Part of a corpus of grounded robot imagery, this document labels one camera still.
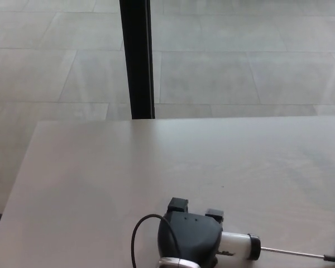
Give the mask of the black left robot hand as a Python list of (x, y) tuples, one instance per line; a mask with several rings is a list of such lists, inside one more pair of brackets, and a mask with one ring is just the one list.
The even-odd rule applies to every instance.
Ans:
[(200, 267), (215, 267), (222, 237), (224, 212), (208, 209), (204, 215), (188, 212), (188, 200), (172, 198), (157, 234), (160, 257), (181, 257)]

